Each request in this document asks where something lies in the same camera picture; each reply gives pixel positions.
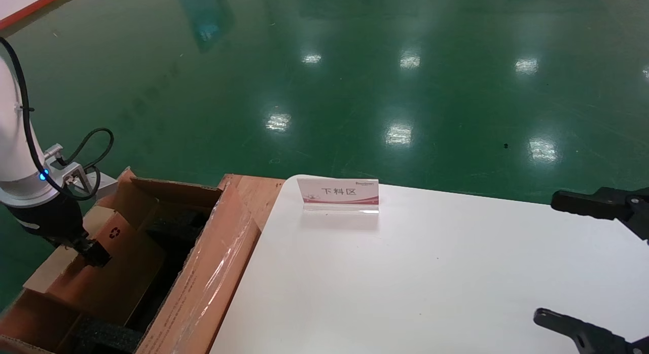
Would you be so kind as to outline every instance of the robotic arm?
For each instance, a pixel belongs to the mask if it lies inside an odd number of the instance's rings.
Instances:
[[[84,139],[72,158],[95,133],[109,133],[111,141],[97,160],[81,166],[64,160],[58,144],[43,152],[31,127],[25,79],[18,56],[0,37],[16,77],[0,56],[0,202],[26,232],[41,236],[55,246],[72,247],[91,266],[104,266],[111,259],[97,241],[88,239],[78,201],[104,194],[116,181],[95,166],[111,149],[113,134],[98,128]],[[76,195],[72,189],[81,190]]]

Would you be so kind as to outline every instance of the open cardboard box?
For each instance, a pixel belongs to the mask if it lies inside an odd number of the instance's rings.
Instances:
[[[84,218],[84,227],[111,261],[104,268],[85,266],[74,250],[57,248],[5,310],[0,349],[68,353],[83,317],[121,326],[129,322],[148,300],[146,292],[167,255],[148,236],[148,226],[187,209],[204,213],[207,223],[136,353],[208,352],[260,229],[229,183],[218,189],[142,179],[129,169],[117,192],[99,200]]]

